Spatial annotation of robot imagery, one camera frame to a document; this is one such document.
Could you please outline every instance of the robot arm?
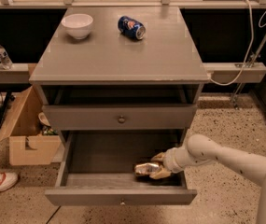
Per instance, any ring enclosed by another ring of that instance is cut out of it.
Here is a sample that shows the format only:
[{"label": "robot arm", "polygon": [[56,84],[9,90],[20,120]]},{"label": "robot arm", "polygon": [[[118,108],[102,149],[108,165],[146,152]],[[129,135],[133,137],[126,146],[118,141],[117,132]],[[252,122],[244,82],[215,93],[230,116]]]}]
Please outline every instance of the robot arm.
[{"label": "robot arm", "polygon": [[266,157],[241,150],[223,147],[206,136],[195,134],[184,147],[174,147],[160,153],[152,161],[161,163],[161,168],[150,174],[159,179],[179,173],[188,166],[203,165],[217,161],[261,186],[257,224],[266,224]]},{"label": "robot arm", "polygon": [[[217,161],[259,186],[262,186],[266,175],[266,157],[223,147],[201,134],[193,135],[185,146],[168,149],[165,153],[153,157],[152,160],[163,164],[160,173],[176,174],[188,166]],[[161,174],[155,173],[150,177],[158,179],[160,176]]]}]

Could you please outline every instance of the open drawer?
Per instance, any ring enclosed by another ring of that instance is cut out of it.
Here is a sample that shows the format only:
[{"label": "open drawer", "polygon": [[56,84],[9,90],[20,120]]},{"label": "open drawer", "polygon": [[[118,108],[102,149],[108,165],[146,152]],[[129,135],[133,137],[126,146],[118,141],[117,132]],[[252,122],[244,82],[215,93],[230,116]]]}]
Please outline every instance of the open drawer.
[{"label": "open drawer", "polygon": [[135,177],[133,166],[178,144],[177,130],[85,131],[69,135],[56,186],[56,205],[190,204],[184,174],[161,180]]}]

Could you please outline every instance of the plastic bottle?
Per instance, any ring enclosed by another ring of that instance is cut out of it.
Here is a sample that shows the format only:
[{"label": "plastic bottle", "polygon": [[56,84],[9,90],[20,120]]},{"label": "plastic bottle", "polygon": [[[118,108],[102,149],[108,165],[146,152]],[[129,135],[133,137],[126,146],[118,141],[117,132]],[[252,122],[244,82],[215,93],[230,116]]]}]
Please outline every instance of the plastic bottle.
[{"label": "plastic bottle", "polygon": [[13,64],[5,48],[3,48],[1,45],[0,45],[0,63],[3,65],[3,68],[6,70],[11,69]]}]

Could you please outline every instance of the drawer knob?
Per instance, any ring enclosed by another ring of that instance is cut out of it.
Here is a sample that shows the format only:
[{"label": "drawer knob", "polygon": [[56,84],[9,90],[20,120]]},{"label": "drawer knob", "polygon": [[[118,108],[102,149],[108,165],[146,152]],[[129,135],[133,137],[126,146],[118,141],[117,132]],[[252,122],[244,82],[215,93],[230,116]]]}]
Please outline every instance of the drawer knob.
[{"label": "drawer knob", "polygon": [[124,118],[124,116],[120,116],[119,118],[118,118],[118,123],[125,123],[125,118]]},{"label": "drawer knob", "polygon": [[121,200],[120,205],[125,205],[124,199]]}]

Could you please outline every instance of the cardboard box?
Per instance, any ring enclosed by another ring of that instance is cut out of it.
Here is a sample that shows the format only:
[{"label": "cardboard box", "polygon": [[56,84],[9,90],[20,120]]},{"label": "cardboard box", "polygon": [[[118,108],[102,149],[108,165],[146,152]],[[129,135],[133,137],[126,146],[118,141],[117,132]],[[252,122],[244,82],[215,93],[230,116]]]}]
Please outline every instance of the cardboard box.
[{"label": "cardboard box", "polygon": [[42,103],[33,87],[11,102],[0,129],[0,141],[9,139],[11,165],[41,165],[62,160],[63,144],[58,135],[40,134],[38,114]]}]

